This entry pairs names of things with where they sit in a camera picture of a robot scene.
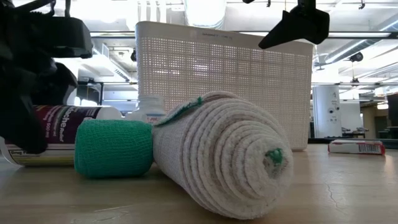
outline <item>green bandage roll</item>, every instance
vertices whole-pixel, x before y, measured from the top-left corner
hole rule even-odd
[[[76,134],[75,170],[89,178],[144,174],[153,161],[151,131],[140,121],[84,121]]]

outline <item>white towel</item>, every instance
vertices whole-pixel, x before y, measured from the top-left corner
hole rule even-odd
[[[293,159],[284,130],[232,93],[211,92],[178,106],[153,134],[160,169],[220,215],[261,217],[290,185]]]

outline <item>table surface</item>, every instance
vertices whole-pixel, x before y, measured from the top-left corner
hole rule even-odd
[[[137,179],[87,180],[71,167],[24,168],[0,158],[1,223],[397,223],[398,151],[386,156],[294,153],[295,177],[264,218],[213,214],[156,166]]]

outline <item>laundry basket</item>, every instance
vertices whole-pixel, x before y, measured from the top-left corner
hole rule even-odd
[[[264,108],[284,127],[292,149],[305,149],[310,117],[311,44],[267,50],[262,37],[157,22],[136,25],[139,94],[165,98],[165,109],[213,90]]]

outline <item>red and white box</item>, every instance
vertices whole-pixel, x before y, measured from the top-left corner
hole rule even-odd
[[[329,143],[328,151],[332,153],[384,155],[386,148],[380,141],[334,140]]]

